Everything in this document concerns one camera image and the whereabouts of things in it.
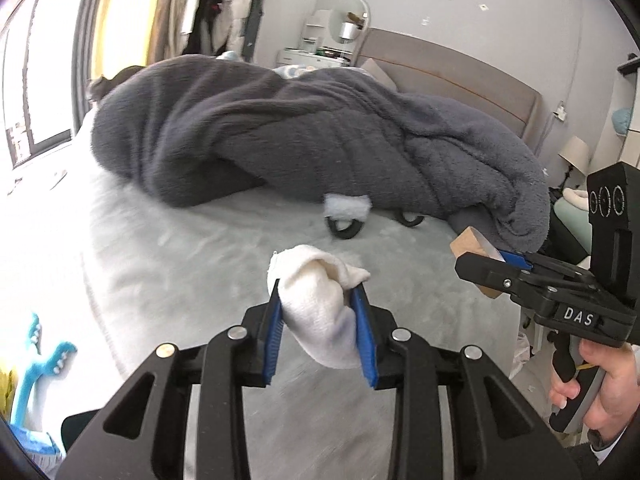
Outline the person's right hand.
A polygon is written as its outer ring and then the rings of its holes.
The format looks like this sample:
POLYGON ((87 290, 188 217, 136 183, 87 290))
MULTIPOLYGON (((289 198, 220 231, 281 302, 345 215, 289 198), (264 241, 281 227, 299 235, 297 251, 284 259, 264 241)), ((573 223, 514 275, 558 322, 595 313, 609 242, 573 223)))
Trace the person's right hand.
POLYGON ((584 416, 587 428, 608 443, 629 425, 639 407, 638 367, 634 347, 612 348, 583 339, 582 358, 605 371, 602 385, 584 416))

